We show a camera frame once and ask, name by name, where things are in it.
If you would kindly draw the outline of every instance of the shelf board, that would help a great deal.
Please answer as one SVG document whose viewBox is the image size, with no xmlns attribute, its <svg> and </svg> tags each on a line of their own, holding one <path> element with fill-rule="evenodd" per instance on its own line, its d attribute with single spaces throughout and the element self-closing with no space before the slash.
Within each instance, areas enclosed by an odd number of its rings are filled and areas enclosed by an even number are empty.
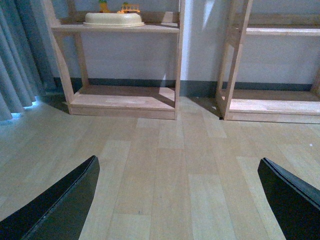
<svg viewBox="0 0 320 240">
<path fill-rule="evenodd" d="M 320 36 L 319 26 L 308 25 L 249 25 L 247 35 Z"/>
<path fill-rule="evenodd" d="M 229 112 L 320 116 L 320 98 L 308 91 L 234 90 Z"/>
<path fill-rule="evenodd" d="M 137 27 L 95 27 L 78 24 L 64 24 L 51 27 L 53 32 L 79 33 L 79 32 L 121 32 L 121 33 L 167 33 L 178 34 L 180 29 L 177 23 L 155 23 Z"/>
<path fill-rule="evenodd" d="M 89 85 L 81 88 L 71 107 L 175 111 L 175 90 L 167 87 Z"/>
</svg>

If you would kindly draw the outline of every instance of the bottom shelf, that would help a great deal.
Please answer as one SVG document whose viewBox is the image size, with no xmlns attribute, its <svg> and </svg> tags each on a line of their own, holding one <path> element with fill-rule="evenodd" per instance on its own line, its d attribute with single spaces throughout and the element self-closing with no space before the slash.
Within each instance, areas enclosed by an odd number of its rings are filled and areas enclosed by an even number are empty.
<svg viewBox="0 0 320 240">
<path fill-rule="evenodd" d="M 220 94 L 224 100 L 225 91 Z M 308 91 L 234 90 L 230 109 L 224 119 L 320 123 L 320 98 Z"/>
<path fill-rule="evenodd" d="M 175 119 L 175 90 L 167 87 L 89 85 L 68 104 L 70 114 Z"/>
</svg>

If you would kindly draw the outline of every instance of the gray baseboard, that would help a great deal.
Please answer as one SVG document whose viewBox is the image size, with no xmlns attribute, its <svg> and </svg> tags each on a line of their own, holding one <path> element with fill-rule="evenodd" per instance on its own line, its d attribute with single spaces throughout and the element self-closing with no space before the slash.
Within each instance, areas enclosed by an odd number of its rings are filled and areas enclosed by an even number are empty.
<svg viewBox="0 0 320 240">
<path fill-rule="evenodd" d="M 92 85 L 109 86 L 136 86 L 136 87 L 167 87 L 174 88 L 174 80 L 149 80 L 149 79 L 89 79 Z M 59 77 L 55 78 L 59 86 L 58 92 L 62 92 L 61 81 Z M 81 86 L 81 78 L 71 79 L 73 90 L 78 91 Z M 278 91 L 310 91 L 312 84 L 288 84 L 288 83 L 262 83 L 262 82 L 236 82 L 235 88 L 242 90 L 278 90 Z M 200 97 L 214 98 L 217 88 L 216 81 L 181 81 L 180 96 L 182 97 Z"/>
</svg>

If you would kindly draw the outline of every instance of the gray curtain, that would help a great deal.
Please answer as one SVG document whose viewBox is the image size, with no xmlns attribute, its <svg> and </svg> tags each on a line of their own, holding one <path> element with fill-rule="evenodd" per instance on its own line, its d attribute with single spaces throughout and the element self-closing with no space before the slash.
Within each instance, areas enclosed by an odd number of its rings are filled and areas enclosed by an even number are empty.
<svg viewBox="0 0 320 240">
<path fill-rule="evenodd" d="M 32 106 L 44 89 L 13 0 L 0 0 L 0 27 L 0 121 L 4 121 Z"/>
</svg>

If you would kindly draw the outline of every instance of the wooden shelving unit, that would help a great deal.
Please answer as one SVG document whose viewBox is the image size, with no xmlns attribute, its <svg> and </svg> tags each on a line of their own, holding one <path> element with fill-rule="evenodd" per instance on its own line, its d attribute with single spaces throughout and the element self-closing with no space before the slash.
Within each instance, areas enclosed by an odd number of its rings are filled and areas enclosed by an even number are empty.
<svg viewBox="0 0 320 240">
<path fill-rule="evenodd" d="M 180 93 L 184 0 L 179 1 L 179 12 L 141 12 L 142 20 L 146 23 L 145 26 L 108 28 L 83 26 L 87 12 L 76 11 L 74 0 L 67 0 L 67 3 L 69 16 L 57 19 L 52 1 L 41 0 L 69 113 L 93 116 L 176 119 Z M 176 35 L 175 88 L 90 85 L 81 38 L 82 32 Z M 75 39 L 81 71 L 82 88 L 76 93 L 72 88 L 63 49 L 63 38 L 67 36 L 73 36 Z"/>
<path fill-rule="evenodd" d="M 320 15 L 251 14 L 254 0 L 232 0 L 216 102 L 224 120 L 320 124 L 320 69 L 310 92 L 237 90 L 235 84 L 247 35 L 320 37 Z M 223 89 L 228 51 L 234 48 Z"/>
</svg>

